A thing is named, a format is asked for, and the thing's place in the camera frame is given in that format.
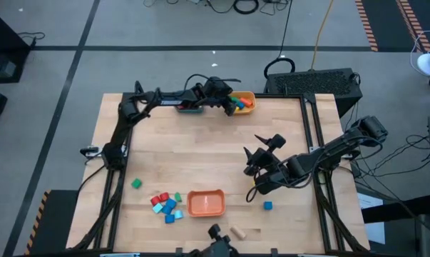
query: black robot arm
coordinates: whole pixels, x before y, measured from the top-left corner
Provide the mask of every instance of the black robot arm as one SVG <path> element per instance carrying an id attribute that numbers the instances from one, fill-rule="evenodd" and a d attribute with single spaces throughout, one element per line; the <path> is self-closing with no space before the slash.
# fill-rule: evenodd
<path id="1" fill-rule="evenodd" d="M 384 142 L 386 129 L 374 116 L 367 116 L 352 124 L 351 128 L 342 136 L 330 141 L 311 153 L 301 153 L 291 156 L 284 161 L 279 160 L 273 151 L 281 148 L 286 140 L 276 134 L 271 139 L 256 136 L 269 148 L 258 148 L 251 154 L 246 148 L 247 168 L 244 173 L 254 176 L 256 189 L 261 194 L 269 193 L 280 186 L 301 188 L 297 184 L 308 176 L 313 176 L 317 169 L 333 170 L 345 154 L 352 154 L 353 158 L 359 154 L 355 149 L 359 146 L 375 147 Z"/>
<path id="2" fill-rule="evenodd" d="M 125 159 L 121 147 L 124 144 L 130 130 L 144 118 L 150 117 L 150 112 L 157 106 L 178 106 L 182 109 L 196 109 L 199 106 L 223 107 L 224 112 L 231 116 L 235 111 L 235 103 L 228 96 L 232 88 L 225 81 L 240 82 L 237 79 L 219 79 L 210 77 L 205 85 L 196 84 L 184 91 L 172 93 L 155 91 L 143 92 L 141 85 L 135 83 L 133 96 L 122 101 L 118 106 L 118 123 L 113 132 L 111 141 L 102 150 L 102 158 L 108 169 L 121 170 L 125 166 Z M 137 103 L 145 104 L 141 111 Z"/>

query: floor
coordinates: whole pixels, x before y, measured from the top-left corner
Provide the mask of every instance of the floor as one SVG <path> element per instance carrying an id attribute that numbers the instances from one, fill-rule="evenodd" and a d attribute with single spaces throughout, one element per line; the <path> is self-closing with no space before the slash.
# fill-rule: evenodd
<path id="1" fill-rule="evenodd" d="M 231 3 L 213 5 L 223 10 Z M 328 5 L 329 0 L 295 0 L 292 6 L 289 51 L 283 54 L 297 71 L 310 67 Z M 150 8 L 141 0 L 0 0 L 0 17 L 13 30 L 46 34 L 20 82 L 0 85 L 9 98 L 0 119 L 0 256 L 24 252 L 46 189 L 80 185 L 84 165 L 78 150 L 91 142 L 102 94 L 132 91 L 135 80 L 145 90 L 174 91 L 194 73 L 238 78 L 241 84 L 231 84 L 235 90 L 262 92 L 262 71 L 278 54 L 286 14 L 216 14 L 204 3 L 184 0 L 159 0 Z M 375 115 L 389 131 L 384 150 L 368 164 L 406 143 L 407 135 L 426 134 L 426 78 L 410 67 L 408 53 L 370 51 L 354 0 L 335 0 L 319 45 L 314 68 L 359 72 L 364 98 L 358 116 Z M 270 70 L 286 71 L 284 65 Z M 409 149 L 377 173 L 415 168 L 427 154 Z M 430 167 L 381 181 L 400 198 L 423 196 L 430 193 Z M 387 193 L 375 180 L 367 182 Z"/>

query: green block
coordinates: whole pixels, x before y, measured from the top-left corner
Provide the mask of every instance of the green block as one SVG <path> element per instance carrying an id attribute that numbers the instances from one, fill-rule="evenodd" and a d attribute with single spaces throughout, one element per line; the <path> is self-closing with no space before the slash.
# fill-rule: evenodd
<path id="1" fill-rule="evenodd" d="M 139 188 L 142 185 L 142 181 L 140 181 L 140 179 L 136 178 L 134 180 L 134 182 L 132 182 L 131 185 L 132 185 L 133 188 L 137 189 L 137 188 Z"/>
<path id="2" fill-rule="evenodd" d="M 181 202 L 181 195 L 180 193 L 175 193 L 175 200 Z"/>

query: red block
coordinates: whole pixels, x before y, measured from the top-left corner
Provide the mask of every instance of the red block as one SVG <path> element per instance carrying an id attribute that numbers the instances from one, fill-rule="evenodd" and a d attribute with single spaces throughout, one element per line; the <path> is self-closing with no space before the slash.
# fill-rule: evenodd
<path id="1" fill-rule="evenodd" d="M 158 203 L 160 203 L 160 198 L 159 198 L 159 196 L 155 196 L 155 197 L 153 197 L 152 199 L 151 199 L 151 204 L 153 205 L 153 206 L 155 206 L 156 204 L 158 204 Z"/>
<path id="2" fill-rule="evenodd" d="M 161 202 L 167 201 L 169 199 L 169 193 L 165 192 L 159 195 L 159 199 Z"/>

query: black metal frame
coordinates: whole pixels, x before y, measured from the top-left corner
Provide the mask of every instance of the black metal frame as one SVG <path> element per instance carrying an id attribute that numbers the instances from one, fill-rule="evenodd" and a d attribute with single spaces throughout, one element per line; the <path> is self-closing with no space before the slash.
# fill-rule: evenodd
<path id="1" fill-rule="evenodd" d="M 124 93 L 122 100 L 128 98 L 131 94 L 132 93 Z M 314 126 L 315 126 L 318 144 L 320 146 L 324 145 L 324 139 L 322 136 L 322 128 L 321 128 L 321 124 L 319 121 L 319 114 L 317 111 L 316 101 L 315 101 L 314 97 L 305 97 L 303 95 L 280 95 L 280 94 L 255 94 L 255 97 L 259 98 L 259 99 L 299 99 L 300 100 L 300 107 L 301 107 L 301 111 L 302 111 L 302 120 L 303 120 L 303 125 L 304 125 L 305 139 L 307 142 L 308 149 L 310 151 L 310 148 L 313 146 L 313 142 L 312 142 L 312 135 L 311 135 L 311 130 L 310 130 L 310 126 L 309 126 L 309 119 L 308 119 L 307 106 L 306 106 L 306 101 L 309 101 L 311 108 L 312 108 L 312 115 L 313 115 Z M 125 157 L 126 167 L 123 169 L 123 171 L 121 171 L 119 176 L 124 176 L 126 173 L 131 139 L 132 139 L 132 130 L 130 131 L 129 137 L 126 141 L 126 151 L 127 151 L 127 154 Z M 114 172 L 115 171 L 108 171 L 107 179 L 106 179 L 106 186 L 105 186 L 104 192 L 103 192 L 101 211 L 103 211 L 105 209 L 105 207 L 108 203 L 108 199 L 110 198 L 111 185 L 112 185 L 112 181 L 113 181 Z M 334 189 L 333 189 L 332 181 L 329 177 L 329 174 L 325 174 L 325 185 L 327 187 L 327 194 L 329 197 L 330 205 L 337 212 L 337 203 L 335 201 Z M 319 181 L 319 176 L 315 176 L 314 177 L 315 189 L 318 186 L 321 186 L 320 181 Z M 113 250 L 113 246 L 115 243 L 116 229 L 117 229 L 117 225 L 118 225 L 118 217 L 119 217 L 120 207 L 121 207 L 121 198 L 118 201 L 118 203 L 116 204 L 115 208 L 113 209 L 111 227 L 110 227 L 110 231 L 108 234 L 107 248 L 112 249 L 112 250 Z M 340 256 L 382 256 L 382 255 L 373 254 L 373 253 L 357 253 L 357 252 L 345 251 L 344 241 L 343 241 L 342 235 L 338 231 L 337 227 L 335 227 L 334 229 L 335 229 L 335 236 L 336 236 L 336 240 L 337 240 L 338 250 L 332 250 L 332 248 L 330 246 L 330 239 L 329 239 L 329 231 L 327 228 L 326 214 L 325 214 L 325 211 L 322 208 L 322 206 L 320 206 L 320 204 L 318 204 L 318 213 L 319 213 L 319 222 L 320 222 L 321 231 L 322 231 L 322 240 L 324 243 L 325 254 L 340 255 Z M 95 239 L 93 248 L 100 248 L 102 235 L 103 235 L 103 227 L 101 229 L 99 229 L 99 231 L 96 235 L 96 239 Z M 176 252 L 175 253 L 140 253 L 141 256 L 176 256 L 176 255 L 181 255 L 181 254 L 182 254 L 181 252 L 179 252 L 179 253 L 176 253 Z M 253 257 L 253 256 L 255 256 L 255 257 L 281 256 L 281 257 L 284 257 L 284 256 L 297 256 L 297 254 L 278 254 L 277 249 L 274 248 L 274 249 L 271 249 L 271 253 L 241 254 L 241 256 L 251 256 L 251 257 Z"/>

